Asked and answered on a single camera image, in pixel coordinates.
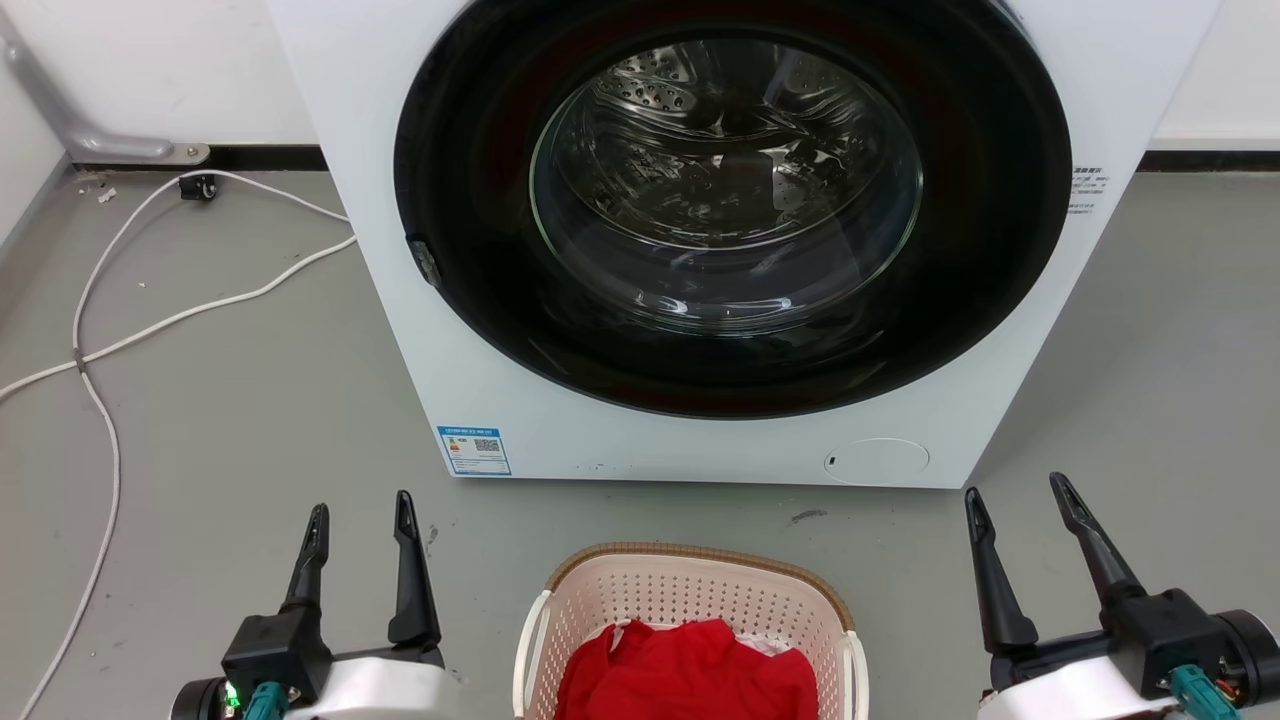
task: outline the red clothing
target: red clothing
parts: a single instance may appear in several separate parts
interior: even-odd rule
[[[658,632],[639,620],[577,648],[561,680],[556,720],[818,720],[809,660],[769,657],[723,620]]]

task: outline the teal connector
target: teal connector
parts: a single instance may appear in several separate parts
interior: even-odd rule
[[[1181,701],[1183,710],[1196,720],[1239,720],[1240,711],[1196,665],[1174,667],[1169,692]]]
[[[289,696],[280,683],[262,683],[244,710],[244,720],[280,720],[289,711]]]

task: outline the blue label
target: blue label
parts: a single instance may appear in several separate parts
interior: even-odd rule
[[[497,428],[436,425],[454,475],[509,475],[507,446]]]

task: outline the black door frame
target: black door frame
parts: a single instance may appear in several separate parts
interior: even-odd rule
[[[700,37],[772,40],[850,67],[916,138],[911,236],[803,328],[803,357],[791,331],[703,338],[611,315],[531,222],[529,163],[563,99],[621,58]],[[728,419],[865,400],[972,347],[1052,255],[1071,161],[1048,73],[988,0],[477,0],[410,90],[394,172],[406,261],[499,351],[604,401]]]

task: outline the black baseboard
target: black baseboard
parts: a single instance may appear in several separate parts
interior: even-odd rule
[[[319,145],[214,145],[200,165],[77,165],[87,172],[187,172],[212,168],[232,173],[270,173],[279,170],[324,173],[329,170]]]
[[[198,168],[229,172],[315,172],[329,169],[319,145],[216,145]],[[84,170],[192,170],[191,165],[83,165]],[[1280,151],[1148,150],[1139,173],[1280,172]]]
[[[1139,173],[1274,173],[1280,152],[1267,150],[1148,150]]]

